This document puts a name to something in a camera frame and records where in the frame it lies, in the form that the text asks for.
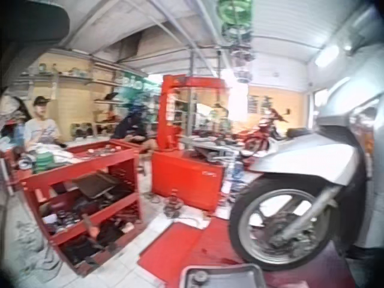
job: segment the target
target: metal tray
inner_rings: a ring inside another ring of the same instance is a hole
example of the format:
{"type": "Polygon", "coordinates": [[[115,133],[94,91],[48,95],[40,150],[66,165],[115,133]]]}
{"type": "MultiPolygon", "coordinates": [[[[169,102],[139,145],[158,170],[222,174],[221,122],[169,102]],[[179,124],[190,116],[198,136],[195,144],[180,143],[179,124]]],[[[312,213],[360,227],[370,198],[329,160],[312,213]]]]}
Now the metal tray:
{"type": "Polygon", "coordinates": [[[181,274],[180,288],[239,287],[266,288],[262,270],[255,264],[241,264],[228,267],[189,266],[181,274]]]}

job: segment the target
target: silver scooter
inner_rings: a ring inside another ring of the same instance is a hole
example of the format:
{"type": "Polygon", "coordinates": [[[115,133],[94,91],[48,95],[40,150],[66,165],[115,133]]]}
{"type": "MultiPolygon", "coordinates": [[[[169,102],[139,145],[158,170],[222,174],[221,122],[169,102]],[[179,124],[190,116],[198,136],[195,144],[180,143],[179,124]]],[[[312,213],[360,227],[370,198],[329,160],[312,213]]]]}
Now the silver scooter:
{"type": "Polygon", "coordinates": [[[330,90],[314,133],[250,167],[263,175],[236,200],[229,227],[244,260],[279,271],[330,240],[338,251],[384,245],[384,46],[369,53],[330,90]]]}

